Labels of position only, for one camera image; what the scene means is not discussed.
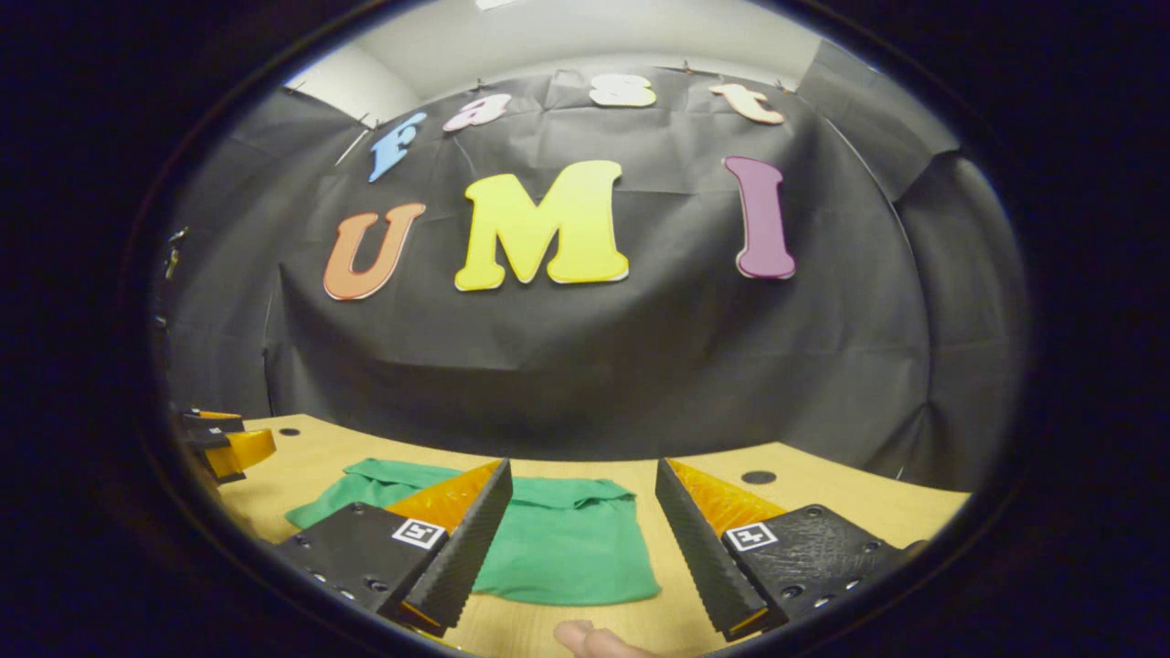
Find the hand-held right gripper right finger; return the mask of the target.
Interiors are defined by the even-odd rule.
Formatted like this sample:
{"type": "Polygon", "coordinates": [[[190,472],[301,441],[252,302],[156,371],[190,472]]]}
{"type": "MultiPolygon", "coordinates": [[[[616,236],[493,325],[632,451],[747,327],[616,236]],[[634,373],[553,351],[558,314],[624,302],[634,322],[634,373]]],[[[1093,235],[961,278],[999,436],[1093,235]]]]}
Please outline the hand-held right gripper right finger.
{"type": "Polygon", "coordinates": [[[724,640],[856,599],[924,547],[899,548],[827,505],[786,510],[677,460],[658,462],[655,496],[724,640]]]}

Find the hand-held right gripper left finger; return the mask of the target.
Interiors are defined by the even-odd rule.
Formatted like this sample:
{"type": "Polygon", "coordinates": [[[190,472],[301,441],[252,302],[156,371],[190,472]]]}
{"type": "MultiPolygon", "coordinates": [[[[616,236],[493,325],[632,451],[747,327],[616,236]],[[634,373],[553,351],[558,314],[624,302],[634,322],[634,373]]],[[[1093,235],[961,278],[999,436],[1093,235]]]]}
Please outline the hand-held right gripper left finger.
{"type": "Polygon", "coordinates": [[[440,638],[463,615],[511,499],[511,462],[493,460],[398,503],[344,505],[274,550],[347,605],[440,638]]]}

